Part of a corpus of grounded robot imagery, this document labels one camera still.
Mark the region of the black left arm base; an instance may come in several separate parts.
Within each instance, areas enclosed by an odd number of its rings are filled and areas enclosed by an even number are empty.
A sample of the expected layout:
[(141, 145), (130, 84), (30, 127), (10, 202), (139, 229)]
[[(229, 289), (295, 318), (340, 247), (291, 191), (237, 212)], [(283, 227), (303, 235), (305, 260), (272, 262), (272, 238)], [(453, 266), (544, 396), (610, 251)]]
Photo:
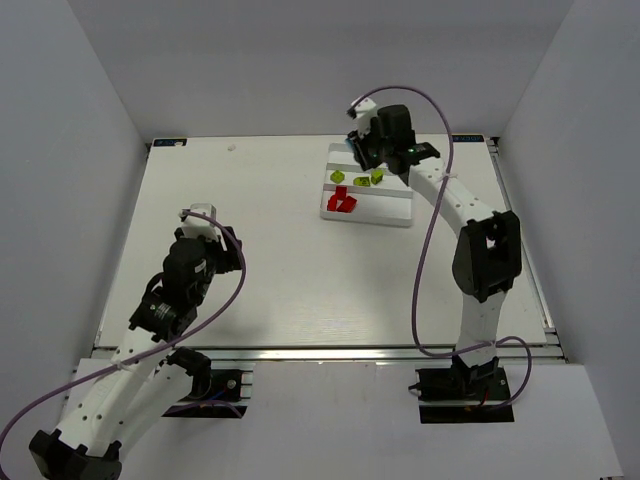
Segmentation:
[(164, 417), (241, 419), (246, 413), (241, 404), (242, 370), (215, 369), (208, 356), (186, 347), (174, 350), (165, 363), (186, 373), (190, 390)]

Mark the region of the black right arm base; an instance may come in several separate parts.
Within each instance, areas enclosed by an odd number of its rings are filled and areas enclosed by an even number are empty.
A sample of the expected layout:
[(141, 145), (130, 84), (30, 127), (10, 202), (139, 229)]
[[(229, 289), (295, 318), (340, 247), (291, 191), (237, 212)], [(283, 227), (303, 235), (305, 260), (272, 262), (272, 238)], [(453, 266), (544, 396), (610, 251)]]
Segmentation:
[(493, 377), (481, 379), (470, 386), (457, 378), (451, 368), (418, 369), (416, 381), (408, 391), (426, 403), (468, 406), (495, 404), (511, 396), (503, 369)]

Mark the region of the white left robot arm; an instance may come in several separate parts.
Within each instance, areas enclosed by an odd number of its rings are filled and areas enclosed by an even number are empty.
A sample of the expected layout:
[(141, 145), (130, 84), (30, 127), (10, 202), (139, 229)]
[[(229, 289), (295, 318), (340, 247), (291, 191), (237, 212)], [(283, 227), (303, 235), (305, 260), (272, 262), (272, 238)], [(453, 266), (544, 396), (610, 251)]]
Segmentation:
[(116, 479), (130, 449), (178, 401), (203, 397), (211, 361), (180, 339), (213, 278), (244, 273), (242, 243), (229, 226), (183, 218), (161, 272), (147, 283), (109, 367), (85, 397), (29, 451), (46, 479)]

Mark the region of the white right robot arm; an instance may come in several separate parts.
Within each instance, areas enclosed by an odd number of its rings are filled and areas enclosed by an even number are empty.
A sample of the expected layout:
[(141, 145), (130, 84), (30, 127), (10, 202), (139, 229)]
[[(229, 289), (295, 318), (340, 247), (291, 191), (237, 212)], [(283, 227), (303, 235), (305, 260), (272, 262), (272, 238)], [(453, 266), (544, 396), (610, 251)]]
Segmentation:
[(347, 143), (361, 169), (386, 166), (427, 200), (435, 218), (455, 234), (452, 274), (463, 306), (452, 363), (473, 379), (492, 374), (501, 309), (522, 271), (519, 218), (482, 202), (434, 146), (418, 142), (406, 106), (379, 107), (365, 98), (353, 103), (348, 114), (356, 128)]

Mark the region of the green lego brick square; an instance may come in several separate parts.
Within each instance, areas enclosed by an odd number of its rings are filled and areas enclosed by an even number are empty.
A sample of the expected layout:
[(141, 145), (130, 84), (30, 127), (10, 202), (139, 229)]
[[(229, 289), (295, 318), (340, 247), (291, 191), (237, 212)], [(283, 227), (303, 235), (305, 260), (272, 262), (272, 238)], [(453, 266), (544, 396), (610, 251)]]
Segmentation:
[(384, 172), (381, 170), (374, 170), (370, 175), (370, 181), (372, 184), (379, 184), (384, 178)]

